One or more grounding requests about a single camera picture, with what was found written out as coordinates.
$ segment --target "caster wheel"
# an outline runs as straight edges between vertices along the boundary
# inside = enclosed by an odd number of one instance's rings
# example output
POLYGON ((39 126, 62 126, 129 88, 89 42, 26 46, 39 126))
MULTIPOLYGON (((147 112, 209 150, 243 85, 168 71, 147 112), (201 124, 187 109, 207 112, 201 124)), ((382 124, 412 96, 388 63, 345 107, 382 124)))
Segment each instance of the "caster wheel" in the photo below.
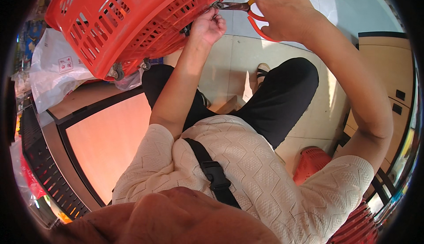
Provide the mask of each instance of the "caster wheel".
POLYGON ((143 70, 149 70, 152 67, 152 65, 149 62, 145 62, 144 65, 142 66, 143 70))
POLYGON ((117 73, 117 77, 115 78, 116 81, 122 80, 125 76, 125 73, 122 69, 117 69, 116 73, 117 73))

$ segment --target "red plastic basket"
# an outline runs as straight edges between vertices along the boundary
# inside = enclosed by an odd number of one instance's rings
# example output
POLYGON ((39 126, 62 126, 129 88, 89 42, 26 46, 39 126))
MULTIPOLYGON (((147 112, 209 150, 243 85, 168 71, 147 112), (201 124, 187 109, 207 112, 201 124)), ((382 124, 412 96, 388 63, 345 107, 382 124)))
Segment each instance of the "red plastic basket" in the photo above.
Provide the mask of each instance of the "red plastic basket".
POLYGON ((52 0, 45 20, 59 30, 94 77, 112 81, 144 58, 166 56, 187 42, 180 31, 217 0, 52 0))
POLYGON ((378 230, 368 205, 362 203, 348 217, 347 221, 328 240, 328 244, 374 244, 378 230))
POLYGON ((304 149, 300 155, 301 158, 293 176, 294 183, 298 186, 331 161, 331 157, 316 146, 304 149))

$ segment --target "black buckle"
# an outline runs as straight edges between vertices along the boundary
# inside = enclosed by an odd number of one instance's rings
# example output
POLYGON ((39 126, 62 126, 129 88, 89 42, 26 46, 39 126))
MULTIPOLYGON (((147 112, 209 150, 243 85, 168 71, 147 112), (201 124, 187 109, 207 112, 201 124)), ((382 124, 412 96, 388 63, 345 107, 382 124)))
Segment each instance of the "black buckle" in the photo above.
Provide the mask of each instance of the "black buckle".
POLYGON ((208 181, 211 182, 210 189, 212 191, 228 189, 231 182, 225 177, 224 170, 216 161, 205 161, 200 163, 203 173, 208 181))

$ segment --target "white knit top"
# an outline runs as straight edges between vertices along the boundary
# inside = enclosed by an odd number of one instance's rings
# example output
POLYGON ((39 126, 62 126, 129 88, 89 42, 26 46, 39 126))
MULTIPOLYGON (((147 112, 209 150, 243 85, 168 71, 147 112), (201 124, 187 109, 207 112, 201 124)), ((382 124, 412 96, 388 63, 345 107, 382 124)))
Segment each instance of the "white knit top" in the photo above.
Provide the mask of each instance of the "white knit top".
POLYGON ((183 138, 206 148, 223 167, 241 209, 260 219, 283 243, 325 243, 359 205, 374 177, 366 160, 343 156, 298 187, 263 136, 238 117, 216 115, 197 122, 175 142, 165 127, 150 125, 116 183, 113 204, 177 186, 215 198, 183 138))

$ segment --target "metal bracket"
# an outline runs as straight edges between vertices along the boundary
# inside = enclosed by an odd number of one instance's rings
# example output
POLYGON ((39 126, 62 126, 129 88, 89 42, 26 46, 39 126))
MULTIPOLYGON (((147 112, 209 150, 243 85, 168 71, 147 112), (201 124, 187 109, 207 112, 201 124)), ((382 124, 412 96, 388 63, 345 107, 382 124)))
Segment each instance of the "metal bracket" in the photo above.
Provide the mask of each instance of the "metal bracket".
POLYGON ((220 9, 224 8, 225 5, 222 4, 220 0, 217 0, 214 3, 211 4, 211 7, 217 8, 218 10, 220 10, 220 9))

